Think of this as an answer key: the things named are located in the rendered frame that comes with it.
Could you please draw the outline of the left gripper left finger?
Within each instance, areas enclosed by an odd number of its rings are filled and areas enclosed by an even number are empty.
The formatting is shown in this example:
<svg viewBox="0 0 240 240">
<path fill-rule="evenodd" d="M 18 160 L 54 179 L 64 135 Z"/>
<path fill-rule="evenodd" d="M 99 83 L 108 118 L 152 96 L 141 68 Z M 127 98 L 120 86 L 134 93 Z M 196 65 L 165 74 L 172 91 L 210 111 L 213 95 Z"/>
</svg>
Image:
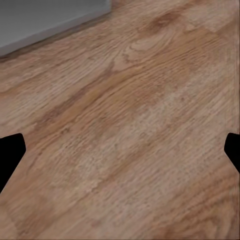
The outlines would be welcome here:
<svg viewBox="0 0 240 240">
<path fill-rule="evenodd" d="M 26 152 L 21 133 L 0 138 L 0 193 Z"/>
</svg>

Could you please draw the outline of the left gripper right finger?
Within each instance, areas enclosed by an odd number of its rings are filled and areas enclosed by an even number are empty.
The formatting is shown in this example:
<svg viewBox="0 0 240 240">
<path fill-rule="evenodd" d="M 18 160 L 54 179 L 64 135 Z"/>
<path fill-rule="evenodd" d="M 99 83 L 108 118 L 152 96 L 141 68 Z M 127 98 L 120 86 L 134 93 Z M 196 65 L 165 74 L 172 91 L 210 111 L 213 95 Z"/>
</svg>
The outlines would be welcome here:
<svg viewBox="0 0 240 240">
<path fill-rule="evenodd" d="M 240 135 L 235 133 L 228 133 L 224 151 L 240 173 Z"/>
</svg>

